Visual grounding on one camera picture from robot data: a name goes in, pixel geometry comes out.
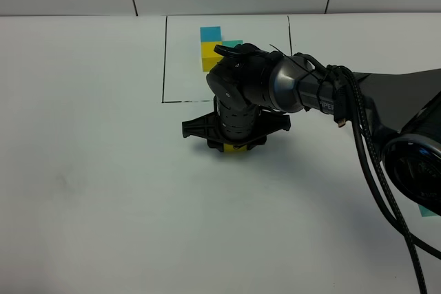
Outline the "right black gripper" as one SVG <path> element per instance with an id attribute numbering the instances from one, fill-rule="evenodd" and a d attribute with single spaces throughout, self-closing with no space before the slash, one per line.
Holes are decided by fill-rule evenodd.
<path id="1" fill-rule="evenodd" d="M 268 135 L 289 131 L 290 117 L 260 105 L 235 110 L 214 98 L 214 110 L 193 120 L 182 122 L 182 134 L 187 138 L 203 138 L 210 149 L 224 152 L 224 144 L 247 145 L 248 150 L 262 146 Z"/>

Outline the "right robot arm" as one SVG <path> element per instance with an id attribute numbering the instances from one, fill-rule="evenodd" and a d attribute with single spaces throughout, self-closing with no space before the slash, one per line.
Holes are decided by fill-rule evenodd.
<path id="1" fill-rule="evenodd" d="M 211 113 L 185 121 L 184 137 L 208 145 L 255 147 L 280 130 L 289 115 L 316 109 L 335 123 L 359 123 L 390 181 L 408 199 L 440 212 L 440 71 L 410 74 L 352 72 L 314 57 L 266 52 L 246 43 L 217 45 L 220 61 L 206 80 Z"/>

